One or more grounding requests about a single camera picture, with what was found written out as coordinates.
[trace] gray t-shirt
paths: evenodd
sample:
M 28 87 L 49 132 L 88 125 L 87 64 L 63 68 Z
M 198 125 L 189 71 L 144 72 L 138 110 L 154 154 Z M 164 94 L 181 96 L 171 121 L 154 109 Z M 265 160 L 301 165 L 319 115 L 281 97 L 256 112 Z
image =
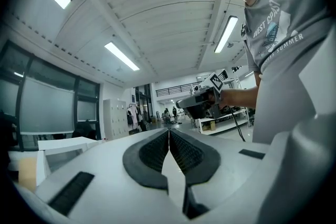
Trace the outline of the gray t-shirt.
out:
M 324 39 L 331 24 L 324 0 L 256 0 L 245 8 L 245 19 L 249 70 L 261 73 L 285 51 Z
M 245 17 L 249 70 L 263 75 L 253 142 L 270 144 L 277 133 L 315 114 L 299 73 L 327 36 L 332 18 L 324 0 L 256 0 Z

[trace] black cable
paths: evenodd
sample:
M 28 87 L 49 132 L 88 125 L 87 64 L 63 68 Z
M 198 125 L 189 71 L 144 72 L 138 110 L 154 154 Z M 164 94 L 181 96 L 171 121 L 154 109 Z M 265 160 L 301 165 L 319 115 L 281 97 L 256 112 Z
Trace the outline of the black cable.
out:
M 237 121 L 236 121 L 236 118 L 235 118 L 235 116 L 234 116 L 234 114 L 233 114 L 232 109 L 231 109 L 229 106 L 228 106 L 228 108 L 230 109 L 230 112 L 231 112 L 231 114 L 232 114 L 232 117 L 233 117 L 233 119 L 234 119 L 234 121 L 235 121 L 235 123 L 236 123 L 237 130 L 238 130 L 238 133 L 239 133 L 240 138 L 241 138 L 244 142 L 246 142 L 245 139 L 244 139 L 244 137 L 243 137 L 242 131 L 241 131 L 241 129 L 240 129 L 240 127 L 239 127 L 239 125 L 238 125 L 238 123 L 237 123 Z

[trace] white locker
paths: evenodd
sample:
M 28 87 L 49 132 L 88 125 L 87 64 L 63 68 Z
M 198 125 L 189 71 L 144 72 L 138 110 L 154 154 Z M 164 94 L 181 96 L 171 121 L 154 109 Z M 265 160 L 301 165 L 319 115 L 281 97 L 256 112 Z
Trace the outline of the white locker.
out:
M 103 101 L 104 129 L 107 140 L 128 136 L 126 102 L 108 99 Z

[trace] white window blind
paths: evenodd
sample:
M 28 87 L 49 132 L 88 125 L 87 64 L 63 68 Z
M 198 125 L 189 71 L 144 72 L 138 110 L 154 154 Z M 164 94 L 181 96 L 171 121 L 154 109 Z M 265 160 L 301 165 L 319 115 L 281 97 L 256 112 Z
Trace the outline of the white window blind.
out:
M 74 96 L 73 91 L 27 77 L 20 105 L 21 134 L 72 133 Z
M 95 121 L 96 117 L 96 103 L 78 101 L 77 105 L 78 121 Z

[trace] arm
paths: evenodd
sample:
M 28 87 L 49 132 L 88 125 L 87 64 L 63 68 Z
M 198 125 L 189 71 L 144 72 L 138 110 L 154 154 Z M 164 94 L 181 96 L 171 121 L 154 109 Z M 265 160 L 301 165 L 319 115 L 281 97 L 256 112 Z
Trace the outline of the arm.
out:
M 247 108 L 256 108 L 257 96 L 260 85 L 260 73 L 254 72 L 256 84 L 254 88 L 248 90 L 229 89 L 221 92 L 220 107 L 223 108 L 226 105 L 231 106 L 243 106 Z

